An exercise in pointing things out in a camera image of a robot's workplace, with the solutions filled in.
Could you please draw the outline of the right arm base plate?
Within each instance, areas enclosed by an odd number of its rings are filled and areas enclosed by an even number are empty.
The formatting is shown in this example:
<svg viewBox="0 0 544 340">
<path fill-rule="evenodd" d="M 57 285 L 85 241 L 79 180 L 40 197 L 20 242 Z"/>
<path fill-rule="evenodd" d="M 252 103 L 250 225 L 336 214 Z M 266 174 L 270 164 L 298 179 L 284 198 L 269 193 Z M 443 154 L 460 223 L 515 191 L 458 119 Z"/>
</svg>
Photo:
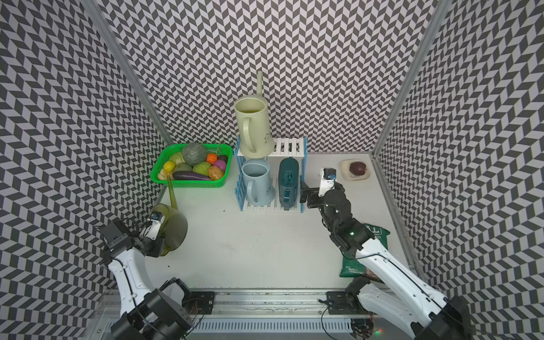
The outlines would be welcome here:
<svg viewBox="0 0 544 340">
<path fill-rule="evenodd" d="M 369 315 L 358 298 L 346 291 L 327 291 L 326 304 L 330 307 L 331 315 Z"/>
</svg>

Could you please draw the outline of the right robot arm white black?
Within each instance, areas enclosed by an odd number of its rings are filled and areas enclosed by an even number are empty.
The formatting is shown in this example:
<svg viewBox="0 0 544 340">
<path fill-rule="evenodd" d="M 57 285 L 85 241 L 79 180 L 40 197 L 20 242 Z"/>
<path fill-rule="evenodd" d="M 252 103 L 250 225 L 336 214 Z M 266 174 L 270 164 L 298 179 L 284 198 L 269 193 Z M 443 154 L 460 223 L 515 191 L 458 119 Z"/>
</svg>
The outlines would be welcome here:
<svg viewBox="0 0 544 340">
<path fill-rule="evenodd" d="M 320 211 L 330 239 L 349 256 L 372 270 L 389 289 L 385 293 L 368 279 L 356 279 L 346 292 L 412 339 L 471 339 L 470 310 L 461 297 L 448 298 L 398 261 L 381 241 L 351 213 L 341 184 L 320 188 L 301 184 L 300 201 Z"/>
</svg>

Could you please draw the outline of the blue white slatted shelf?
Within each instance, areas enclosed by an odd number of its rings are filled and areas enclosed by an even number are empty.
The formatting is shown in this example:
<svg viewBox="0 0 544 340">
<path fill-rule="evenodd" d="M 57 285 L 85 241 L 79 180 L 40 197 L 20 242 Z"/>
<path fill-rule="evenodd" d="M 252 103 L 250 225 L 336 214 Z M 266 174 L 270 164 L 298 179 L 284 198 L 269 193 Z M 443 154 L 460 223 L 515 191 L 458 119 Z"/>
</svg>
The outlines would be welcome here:
<svg viewBox="0 0 544 340">
<path fill-rule="evenodd" d="M 270 179 L 271 185 L 275 191 L 274 199 L 265 206 L 252 205 L 247 200 L 247 186 L 245 184 L 244 175 L 242 174 L 242 166 L 247 161 L 247 158 L 239 150 L 241 144 L 240 137 L 237 138 L 235 145 L 235 160 L 239 170 L 237 177 L 237 184 L 235 187 L 235 197 L 239 209 L 242 212 L 271 212 L 271 213 L 303 213 L 304 207 L 300 205 L 300 182 L 305 180 L 305 170 L 307 164 L 307 138 L 274 138 L 276 143 L 274 151 L 264 159 L 270 166 Z M 298 175 L 297 175 L 297 192 L 295 201 L 291 207 L 286 210 L 284 208 L 286 195 L 280 192 L 281 179 L 279 176 L 281 162 L 284 159 L 293 159 L 298 163 Z"/>
</svg>

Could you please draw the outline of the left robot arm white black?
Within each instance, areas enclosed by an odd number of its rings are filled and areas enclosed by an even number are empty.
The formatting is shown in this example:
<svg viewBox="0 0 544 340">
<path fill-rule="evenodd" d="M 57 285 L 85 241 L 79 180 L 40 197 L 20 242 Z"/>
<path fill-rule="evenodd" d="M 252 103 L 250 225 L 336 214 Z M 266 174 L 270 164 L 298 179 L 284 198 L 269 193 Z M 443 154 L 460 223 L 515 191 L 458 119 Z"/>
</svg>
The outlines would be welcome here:
<svg viewBox="0 0 544 340">
<path fill-rule="evenodd" d="M 178 278 L 156 288 L 147 273 L 145 258 L 159 256 L 163 239 L 141 237 L 120 220 L 99 228 L 104 242 L 101 265 L 115 276 L 120 295 L 120 319 L 111 326 L 114 339 L 185 339 L 194 327 L 190 315 L 165 293 L 177 285 L 185 298 L 191 291 Z"/>
</svg>

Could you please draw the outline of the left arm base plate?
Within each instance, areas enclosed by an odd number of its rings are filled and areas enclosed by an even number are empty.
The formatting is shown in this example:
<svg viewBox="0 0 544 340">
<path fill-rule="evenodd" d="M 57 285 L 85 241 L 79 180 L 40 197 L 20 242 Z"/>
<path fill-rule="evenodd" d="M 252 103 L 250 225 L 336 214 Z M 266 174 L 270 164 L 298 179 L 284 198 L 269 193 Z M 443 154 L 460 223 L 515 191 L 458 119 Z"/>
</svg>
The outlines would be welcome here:
<svg viewBox="0 0 544 340">
<path fill-rule="evenodd" d="M 184 297 L 182 306 L 190 315 L 212 314 L 216 293 L 214 291 L 192 291 Z"/>
</svg>

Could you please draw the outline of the olive green watering can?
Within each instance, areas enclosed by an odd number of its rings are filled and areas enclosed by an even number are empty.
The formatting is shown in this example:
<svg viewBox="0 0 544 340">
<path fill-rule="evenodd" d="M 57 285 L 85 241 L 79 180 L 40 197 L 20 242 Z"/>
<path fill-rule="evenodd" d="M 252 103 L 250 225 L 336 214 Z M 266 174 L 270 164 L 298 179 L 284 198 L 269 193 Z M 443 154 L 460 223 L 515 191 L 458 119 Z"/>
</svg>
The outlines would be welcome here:
<svg viewBox="0 0 544 340">
<path fill-rule="evenodd" d="M 152 211 L 155 215 L 160 212 L 164 217 L 164 221 L 161 222 L 161 227 L 157 233 L 157 238 L 164 240 L 161 256 L 166 256 L 168 253 L 178 249 L 184 242 L 188 232 L 188 221 L 178 210 L 171 178 L 167 179 L 167 185 L 169 189 L 170 205 L 159 203 Z"/>
</svg>

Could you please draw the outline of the dark teal watering can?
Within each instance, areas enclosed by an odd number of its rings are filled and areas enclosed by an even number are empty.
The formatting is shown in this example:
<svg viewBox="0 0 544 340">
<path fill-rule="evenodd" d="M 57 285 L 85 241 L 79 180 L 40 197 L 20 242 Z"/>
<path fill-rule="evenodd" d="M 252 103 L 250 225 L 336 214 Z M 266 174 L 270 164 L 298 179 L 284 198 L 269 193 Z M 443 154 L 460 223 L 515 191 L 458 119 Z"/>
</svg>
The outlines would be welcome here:
<svg viewBox="0 0 544 340">
<path fill-rule="evenodd" d="M 279 199 L 284 211 L 294 208 L 297 202 L 299 164 L 293 157 L 285 158 L 279 167 Z"/>
</svg>

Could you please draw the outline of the cream watering can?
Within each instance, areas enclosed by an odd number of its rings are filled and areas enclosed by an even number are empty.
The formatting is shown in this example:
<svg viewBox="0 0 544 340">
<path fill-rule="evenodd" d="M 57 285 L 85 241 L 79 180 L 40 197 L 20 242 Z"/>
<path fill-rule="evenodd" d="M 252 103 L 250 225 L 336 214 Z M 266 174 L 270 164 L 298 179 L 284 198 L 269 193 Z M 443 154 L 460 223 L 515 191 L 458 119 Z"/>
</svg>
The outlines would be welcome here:
<svg viewBox="0 0 544 340">
<path fill-rule="evenodd" d="M 236 100 L 234 104 L 240 146 L 239 151 L 250 159 L 268 157 L 275 148 L 271 134 L 269 104 L 263 93 L 263 72 L 257 72 L 256 93 Z"/>
</svg>

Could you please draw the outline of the light blue watering can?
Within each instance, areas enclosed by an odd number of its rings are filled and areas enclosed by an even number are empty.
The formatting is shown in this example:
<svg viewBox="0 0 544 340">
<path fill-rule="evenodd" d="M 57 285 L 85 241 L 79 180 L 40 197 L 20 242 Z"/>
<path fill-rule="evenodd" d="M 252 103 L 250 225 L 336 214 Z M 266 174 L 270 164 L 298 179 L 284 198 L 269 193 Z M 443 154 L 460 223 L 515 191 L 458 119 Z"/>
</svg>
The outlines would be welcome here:
<svg viewBox="0 0 544 340">
<path fill-rule="evenodd" d="M 242 165 L 242 174 L 249 204 L 258 207 L 269 205 L 275 196 L 270 164 L 263 159 L 248 160 Z"/>
</svg>

